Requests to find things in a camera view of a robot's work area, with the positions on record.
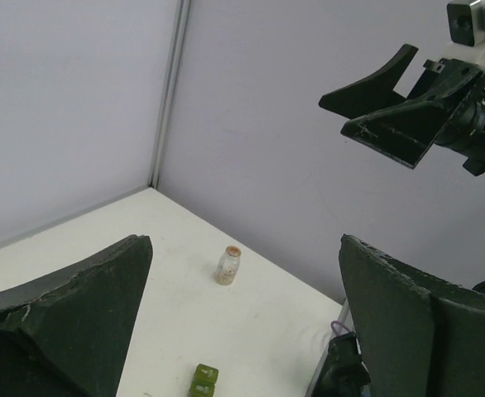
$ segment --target robotic claw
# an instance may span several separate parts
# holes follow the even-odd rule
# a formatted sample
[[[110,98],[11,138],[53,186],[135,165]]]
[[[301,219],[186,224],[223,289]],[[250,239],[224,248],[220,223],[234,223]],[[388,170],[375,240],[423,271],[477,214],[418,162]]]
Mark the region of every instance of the robotic claw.
[[[394,88],[417,52],[412,45],[319,105],[349,119],[343,135],[409,168],[436,144],[467,157],[463,167],[478,176],[485,172],[485,0],[454,0],[447,11],[453,44],[425,62],[406,98]],[[356,334],[330,342],[310,397],[485,396],[485,282],[473,290],[451,285],[349,236],[340,268]]]
[[[415,168],[436,144],[467,157],[463,167],[485,172],[485,0],[447,6],[454,44],[425,72],[405,98],[393,89],[417,48],[403,45],[374,74],[324,95],[319,105],[350,119],[341,133]]]

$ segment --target white wall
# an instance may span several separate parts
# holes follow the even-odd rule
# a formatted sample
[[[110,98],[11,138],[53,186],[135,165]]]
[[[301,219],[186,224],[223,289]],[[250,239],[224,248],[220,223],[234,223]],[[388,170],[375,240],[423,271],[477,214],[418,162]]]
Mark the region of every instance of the white wall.
[[[175,6],[0,1],[0,242],[147,185]]]
[[[408,170],[339,135],[321,95],[449,41],[445,0],[195,2],[161,191],[339,299],[355,234],[454,282],[485,279],[485,175],[434,148]]]

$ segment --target green container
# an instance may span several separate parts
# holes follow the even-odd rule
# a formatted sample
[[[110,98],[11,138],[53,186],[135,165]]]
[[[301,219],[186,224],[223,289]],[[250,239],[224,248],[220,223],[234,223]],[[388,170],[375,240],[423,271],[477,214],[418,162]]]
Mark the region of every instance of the green container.
[[[206,380],[194,379],[191,384],[189,397],[213,397],[215,385]]]
[[[204,364],[198,364],[196,371],[194,372],[194,380],[205,380],[209,383],[217,383],[218,370],[211,366],[205,366]]]

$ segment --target jar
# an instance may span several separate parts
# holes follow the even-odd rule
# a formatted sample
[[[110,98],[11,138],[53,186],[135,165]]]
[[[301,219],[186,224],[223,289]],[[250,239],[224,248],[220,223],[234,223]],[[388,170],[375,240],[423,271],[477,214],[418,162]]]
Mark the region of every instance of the jar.
[[[218,261],[215,280],[221,285],[231,285],[239,265],[241,264],[241,250],[236,246],[229,246]]]

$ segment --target white table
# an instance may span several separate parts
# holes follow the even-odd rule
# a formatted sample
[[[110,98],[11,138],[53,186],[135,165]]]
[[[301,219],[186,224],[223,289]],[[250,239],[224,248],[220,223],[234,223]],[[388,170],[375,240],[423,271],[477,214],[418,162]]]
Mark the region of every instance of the white table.
[[[0,290],[148,235],[151,272],[119,397],[185,396],[197,364],[220,370],[215,396],[303,397],[341,306],[153,189],[0,250]],[[242,248],[231,287],[212,279]]]

